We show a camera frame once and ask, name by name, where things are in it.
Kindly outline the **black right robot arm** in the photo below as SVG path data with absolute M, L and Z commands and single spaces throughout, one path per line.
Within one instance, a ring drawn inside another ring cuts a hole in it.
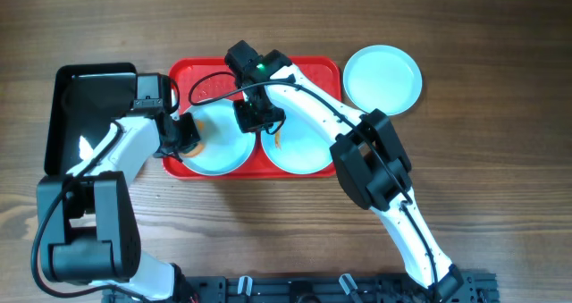
M 373 211 L 390 234 L 408 276 L 432 302 L 445 302 L 464 281 L 440 249 L 414 197 L 410 160 L 389 117 L 344 105 L 314 84 L 285 54 L 260 55 L 245 41 L 224 57 L 243 99 L 235 114 L 244 132 L 267 130 L 300 117 L 329 146 L 343 191 L 359 207 Z

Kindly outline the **orange green sponge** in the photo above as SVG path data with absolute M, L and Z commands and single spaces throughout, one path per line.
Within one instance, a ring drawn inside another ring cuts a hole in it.
M 204 123 L 202 123 L 201 121 L 195 121 L 195 125 L 198 130 L 198 133 L 201 133 L 201 131 L 204 129 Z M 190 150 L 187 153 L 182 153 L 181 156 L 187 158 L 198 156 L 204 150 L 204 148 L 205 148 L 204 143 L 198 142 L 197 145 L 192 150 Z

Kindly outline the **white plate top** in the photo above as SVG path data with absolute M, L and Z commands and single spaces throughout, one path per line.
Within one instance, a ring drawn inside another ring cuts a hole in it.
M 295 114 L 286 114 L 274 135 L 262 131 L 260 139 L 265 155 L 287 173 L 318 173 L 332 163 L 326 141 Z

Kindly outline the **white plate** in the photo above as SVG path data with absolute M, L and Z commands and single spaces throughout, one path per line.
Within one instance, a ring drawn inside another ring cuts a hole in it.
M 218 176 L 246 163 L 254 150 L 256 134 L 240 131 L 231 100 L 190 106 L 185 113 L 192 114 L 194 121 L 204 123 L 199 133 L 204 150 L 192 158 L 181 157 L 188 169 L 205 176 Z
M 405 113 L 420 98 L 423 77 L 416 61 L 387 45 L 367 46 L 353 54 L 342 75 L 348 99 L 362 111 Z
M 265 155 L 287 173 L 318 173 L 332 163 L 326 141 L 295 114 L 286 114 L 274 135 L 262 131 L 260 139 Z

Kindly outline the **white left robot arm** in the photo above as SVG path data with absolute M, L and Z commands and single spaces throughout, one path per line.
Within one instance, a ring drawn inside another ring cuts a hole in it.
M 150 157 L 178 157 L 199 141 L 178 115 L 176 82 L 160 73 L 61 69 L 37 186 L 38 228 L 30 271 L 62 298 L 119 292 L 142 302 L 196 302 L 181 269 L 143 252 L 129 187 Z

